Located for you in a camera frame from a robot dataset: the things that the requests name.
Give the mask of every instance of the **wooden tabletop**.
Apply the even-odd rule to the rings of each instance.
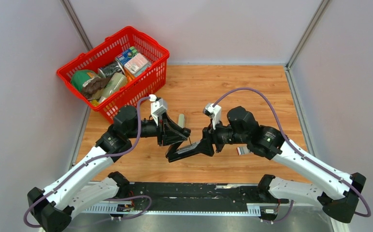
[[[202,113],[203,108],[237,87],[260,90],[274,106],[285,133],[306,149],[282,66],[168,66],[166,85],[156,95],[168,103],[168,114],[173,121],[178,121],[179,114],[185,115],[185,127],[192,130],[190,138],[195,142],[201,139],[202,129],[209,124],[208,116]],[[222,106],[224,125],[228,123],[227,112],[241,105],[253,113],[259,124],[277,128],[271,110],[256,93],[238,91],[219,105]],[[150,102],[144,102],[141,110],[142,118],[148,118]],[[90,113],[77,161],[87,154],[108,126],[99,113]],[[266,158],[253,154],[238,156],[237,147],[225,145],[223,151],[213,157],[198,154],[168,163],[165,158],[168,147],[157,146],[156,138],[142,138],[131,153],[99,173],[94,180],[102,180],[110,172],[119,171],[129,181],[258,183],[264,174],[307,181],[293,170]]]

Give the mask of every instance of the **wooden table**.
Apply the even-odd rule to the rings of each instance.
[[[276,109],[285,133],[306,148],[282,66],[168,66],[166,85],[156,95],[167,101],[168,114],[175,122],[179,114],[185,115],[185,126],[192,130],[190,138],[194,142],[201,139],[202,128],[209,123],[209,118],[202,113],[203,108],[237,87],[260,90]],[[227,112],[241,105],[253,113],[259,124],[277,128],[268,105],[253,92],[235,92],[219,105],[222,106],[224,124],[228,122]],[[141,110],[141,116],[148,118],[150,102],[144,102]],[[77,161],[86,155],[108,126],[107,120],[99,113],[90,113]],[[225,145],[223,151],[213,157],[198,154],[168,163],[165,158],[168,147],[157,146],[156,138],[142,138],[131,153],[99,173],[95,180],[119,171],[129,181],[258,183],[264,174],[307,181],[293,170],[266,158],[253,154],[238,156],[237,147]]]

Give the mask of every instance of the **plastic basket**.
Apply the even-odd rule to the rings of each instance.
[[[143,74],[115,92],[98,106],[93,106],[70,83],[71,77],[77,70],[97,69],[114,61],[114,58],[135,46],[151,63]],[[133,27],[125,27],[116,34],[105,38],[105,41],[87,53],[80,54],[76,59],[57,70],[57,75],[64,81],[67,88],[83,100],[91,109],[100,112],[110,123],[124,105],[136,106],[137,101],[149,94],[157,92],[166,81],[167,59],[170,53],[145,33]]]

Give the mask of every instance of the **bottle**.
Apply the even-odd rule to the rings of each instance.
[[[114,73],[113,77],[111,77],[110,82],[108,82],[108,84],[104,88],[99,103],[105,101],[113,93],[119,91],[121,87],[127,84],[127,82],[127,77],[125,75],[119,72]]]

